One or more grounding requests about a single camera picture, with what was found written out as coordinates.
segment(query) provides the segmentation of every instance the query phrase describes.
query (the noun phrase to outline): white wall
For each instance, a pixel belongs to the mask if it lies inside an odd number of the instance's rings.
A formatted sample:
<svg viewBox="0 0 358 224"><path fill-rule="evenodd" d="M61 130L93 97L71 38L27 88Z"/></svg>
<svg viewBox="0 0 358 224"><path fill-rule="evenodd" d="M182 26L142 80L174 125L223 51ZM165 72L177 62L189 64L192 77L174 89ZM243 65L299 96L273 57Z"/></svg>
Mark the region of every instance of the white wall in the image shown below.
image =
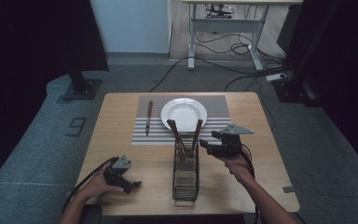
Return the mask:
<svg viewBox="0 0 358 224"><path fill-rule="evenodd" d="M169 52L171 0L90 2L106 52Z"/></svg>

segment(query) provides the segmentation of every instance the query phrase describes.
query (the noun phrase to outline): utensil holder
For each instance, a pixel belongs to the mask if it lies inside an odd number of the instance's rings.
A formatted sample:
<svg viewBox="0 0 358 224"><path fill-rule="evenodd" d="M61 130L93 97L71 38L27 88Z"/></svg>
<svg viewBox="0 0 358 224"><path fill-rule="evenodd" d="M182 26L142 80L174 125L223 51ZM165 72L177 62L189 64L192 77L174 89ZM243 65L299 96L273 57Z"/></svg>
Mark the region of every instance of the utensil holder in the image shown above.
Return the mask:
<svg viewBox="0 0 358 224"><path fill-rule="evenodd" d="M183 140L186 148L175 139L172 197L177 201L195 202L200 190L199 143Z"/></svg>

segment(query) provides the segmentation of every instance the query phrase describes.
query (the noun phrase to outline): table leg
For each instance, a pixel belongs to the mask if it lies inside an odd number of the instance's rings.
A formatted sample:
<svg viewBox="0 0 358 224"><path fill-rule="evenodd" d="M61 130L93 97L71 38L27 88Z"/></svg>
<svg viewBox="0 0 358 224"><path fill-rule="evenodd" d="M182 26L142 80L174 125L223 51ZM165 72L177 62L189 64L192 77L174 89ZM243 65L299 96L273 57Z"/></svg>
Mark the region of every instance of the table leg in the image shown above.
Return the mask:
<svg viewBox="0 0 358 224"><path fill-rule="evenodd" d="M191 16L190 16L190 44L189 44L189 47L188 47L188 65L187 65L187 68L188 70L194 70L194 67L195 67L195 60L194 60L194 34L196 32L196 29L195 29L195 22L196 22L196 10L197 10L197 4L192 4L193 6L193 11L191 13Z"/></svg>
<svg viewBox="0 0 358 224"><path fill-rule="evenodd" d="M260 36L263 31L264 23L266 23L266 17L268 12L269 12L269 5L266 5L263 11L263 15L260 19L260 24L258 26L257 32L255 33L255 39L253 40L252 45L249 45L248 47L257 71L263 70L263 65L261 64L260 59L258 58L257 45L258 45L258 41L260 41Z"/></svg>

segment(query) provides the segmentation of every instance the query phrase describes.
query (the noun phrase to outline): knife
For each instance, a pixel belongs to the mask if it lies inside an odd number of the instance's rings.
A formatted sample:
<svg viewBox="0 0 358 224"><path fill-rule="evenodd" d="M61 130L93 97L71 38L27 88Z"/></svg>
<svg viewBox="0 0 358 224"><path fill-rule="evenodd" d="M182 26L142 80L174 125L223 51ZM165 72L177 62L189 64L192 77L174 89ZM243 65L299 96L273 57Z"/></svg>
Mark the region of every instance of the knife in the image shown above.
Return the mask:
<svg viewBox="0 0 358 224"><path fill-rule="evenodd" d="M147 122L146 122L146 135L149 136L150 120L152 118L153 101L149 101L149 107L147 108Z"/></svg>

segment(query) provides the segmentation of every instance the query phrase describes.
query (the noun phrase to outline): white desk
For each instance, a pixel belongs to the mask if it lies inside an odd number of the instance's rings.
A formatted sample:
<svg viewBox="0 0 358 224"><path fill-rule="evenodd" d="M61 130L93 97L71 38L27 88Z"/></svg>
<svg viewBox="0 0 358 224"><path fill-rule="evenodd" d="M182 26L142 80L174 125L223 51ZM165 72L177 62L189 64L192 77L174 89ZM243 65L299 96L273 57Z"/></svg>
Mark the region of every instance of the white desk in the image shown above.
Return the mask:
<svg viewBox="0 0 358 224"><path fill-rule="evenodd" d="M255 39L250 45L249 52L257 70L263 70L263 66L258 58L257 45L266 22L269 5L300 5L303 0L182 0L184 3L192 5L190 15L190 44L188 50L188 69L193 70L195 67L194 53L194 34L196 31L207 32L243 32L255 34ZM234 19L209 19L197 18L197 4L231 4L231 5L266 5L263 15L259 21L254 20L234 20Z"/></svg>

